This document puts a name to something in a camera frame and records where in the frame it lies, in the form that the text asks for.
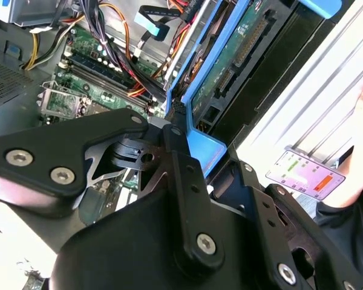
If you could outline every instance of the person's arm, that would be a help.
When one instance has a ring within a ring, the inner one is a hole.
[[[353,114],[353,153],[339,166],[346,180],[323,203],[333,208],[354,204],[363,191],[363,92]]]
[[[353,152],[339,166],[346,180],[317,204],[315,222],[363,275],[363,93],[353,121]]]

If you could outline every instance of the vent grille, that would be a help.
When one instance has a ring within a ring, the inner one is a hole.
[[[25,85],[32,82],[32,79],[0,64],[0,105],[13,98],[15,91],[20,93]]]

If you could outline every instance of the green circuit board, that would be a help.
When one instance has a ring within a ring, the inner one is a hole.
[[[60,77],[56,77],[56,81],[59,85],[70,88],[74,91],[82,92],[87,94],[93,102],[96,102],[106,108],[106,111],[122,109],[122,108],[130,108],[136,112],[138,112],[143,117],[147,117],[145,111],[128,102],[127,100],[118,97],[116,95],[111,94],[110,92],[98,87],[94,86],[81,78],[74,76],[73,74],[65,71],[59,71],[57,75]]]
[[[231,78],[231,72],[228,70],[231,63],[237,65],[246,58],[250,51],[248,50],[249,47],[252,47],[255,42],[253,34],[260,33],[266,25],[263,16],[266,5],[269,5],[268,1],[254,1],[239,21],[200,89],[192,99],[193,115],[202,107],[206,97],[211,97],[216,88]]]
[[[71,44],[73,51],[81,53],[84,56],[88,56],[96,61],[99,61],[99,59],[102,59],[102,61],[109,59],[106,51],[102,49],[98,40],[93,38],[86,29],[77,25],[74,30],[75,34],[73,35],[73,43]],[[148,76],[151,76],[157,70],[155,63],[147,61],[139,60],[137,62],[137,66]]]

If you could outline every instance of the yellow wire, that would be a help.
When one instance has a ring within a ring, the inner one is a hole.
[[[32,34],[32,39],[33,39],[33,48],[30,60],[28,61],[28,65],[24,68],[26,71],[30,70],[31,66],[34,65],[36,57],[38,55],[38,38],[36,37],[35,34]]]

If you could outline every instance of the screw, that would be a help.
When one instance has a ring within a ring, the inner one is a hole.
[[[9,164],[14,166],[27,166],[30,165],[34,160],[31,153],[24,150],[9,151],[6,154],[5,159]]]
[[[69,168],[57,167],[51,171],[50,177],[58,184],[67,185],[73,183],[75,174]]]
[[[133,122],[136,122],[136,123],[138,123],[138,124],[143,123],[143,121],[142,121],[140,118],[136,117],[136,116],[132,116],[132,121],[133,121]]]
[[[246,164],[246,163],[244,164],[244,168],[246,168],[246,170],[248,172],[253,172],[253,168],[250,165]]]
[[[292,269],[290,269],[287,265],[282,263],[278,264],[278,272],[280,272],[281,277],[286,283],[292,286],[296,284],[295,273],[293,273]]]
[[[180,132],[180,130],[179,130],[178,128],[176,128],[176,127],[172,127],[171,131],[172,131],[173,133],[175,133],[176,135],[179,135],[179,136],[182,134],[182,133]]]
[[[355,288],[352,286],[352,284],[350,282],[344,281],[343,284],[344,284],[345,290],[355,290]]]
[[[278,191],[279,194],[285,195],[285,190],[283,188],[277,186],[276,189],[277,189],[277,191]]]
[[[199,249],[207,255],[213,255],[217,250],[214,240],[207,234],[199,234],[197,244]]]

